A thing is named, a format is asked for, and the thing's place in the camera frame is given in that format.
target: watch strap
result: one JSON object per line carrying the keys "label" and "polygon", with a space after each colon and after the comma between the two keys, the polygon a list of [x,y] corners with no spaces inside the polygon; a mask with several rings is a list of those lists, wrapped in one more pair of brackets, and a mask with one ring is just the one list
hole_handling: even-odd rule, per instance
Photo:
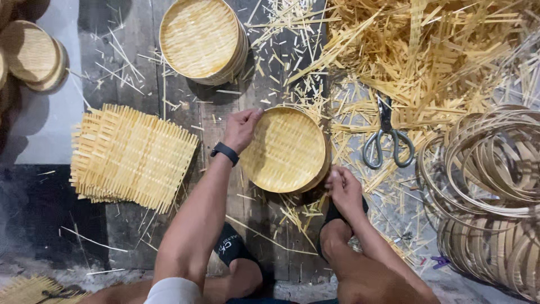
{"label": "watch strap", "polygon": [[233,149],[227,147],[222,142],[218,142],[218,144],[215,145],[214,149],[212,149],[212,153],[210,153],[210,156],[214,157],[217,153],[222,153],[227,156],[233,162],[233,167],[236,166],[236,164],[240,160],[238,154],[236,154]]}

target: round bamboo basket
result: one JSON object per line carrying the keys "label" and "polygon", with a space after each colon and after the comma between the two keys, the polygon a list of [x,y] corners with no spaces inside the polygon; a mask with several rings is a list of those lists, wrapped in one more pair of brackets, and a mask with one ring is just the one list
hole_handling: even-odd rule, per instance
{"label": "round bamboo basket", "polygon": [[8,63],[5,60],[4,52],[0,49],[0,90],[4,87],[8,79]]}
{"label": "round bamboo basket", "polygon": [[322,181],[330,157],[317,124],[302,111],[280,107],[263,114],[240,163],[249,179],[264,190],[305,192]]}
{"label": "round bamboo basket", "polygon": [[178,73],[208,85],[234,79],[246,64],[248,39],[222,0],[179,0],[163,16],[159,44]]}
{"label": "round bamboo basket", "polygon": [[66,75],[66,66],[68,63],[68,52],[66,51],[64,45],[53,38],[55,43],[57,56],[58,56],[58,65],[55,69],[55,72],[51,76],[39,82],[26,82],[26,85],[34,90],[39,92],[54,90],[60,85],[64,76]]}
{"label": "round bamboo basket", "polygon": [[11,22],[0,34],[9,71],[25,82],[51,76],[58,65],[55,43],[43,29],[23,20]]}

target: scissor blade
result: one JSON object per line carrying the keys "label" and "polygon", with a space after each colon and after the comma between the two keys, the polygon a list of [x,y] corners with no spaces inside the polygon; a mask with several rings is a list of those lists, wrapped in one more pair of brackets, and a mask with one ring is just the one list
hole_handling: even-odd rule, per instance
{"label": "scissor blade", "polygon": [[388,132],[392,130],[392,123],[390,122],[390,119],[392,117],[392,109],[389,108],[385,102],[391,107],[392,106],[392,99],[390,97],[386,97],[386,100],[383,101],[383,97],[380,96],[380,93],[377,94],[377,103],[379,104],[379,117],[381,118],[381,129],[385,132]]}

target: white shirt sleeve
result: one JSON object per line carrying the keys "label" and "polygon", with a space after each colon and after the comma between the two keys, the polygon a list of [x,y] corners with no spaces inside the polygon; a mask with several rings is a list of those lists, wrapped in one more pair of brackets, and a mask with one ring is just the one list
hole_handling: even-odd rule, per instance
{"label": "white shirt sleeve", "polygon": [[182,277],[168,277],[152,286],[144,304],[200,304],[202,302],[197,284]]}

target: hand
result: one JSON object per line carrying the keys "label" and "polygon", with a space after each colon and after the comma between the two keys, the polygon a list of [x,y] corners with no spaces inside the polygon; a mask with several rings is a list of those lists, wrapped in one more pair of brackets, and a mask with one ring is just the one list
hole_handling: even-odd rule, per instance
{"label": "hand", "polygon": [[263,109],[248,109],[227,118],[223,144],[233,149],[238,155],[249,146],[257,122],[264,113]]}
{"label": "hand", "polygon": [[325,188],[340,213],[348,220],[348,214],[364,215],[362,206],[362,184],[345,167],[332,167]]}

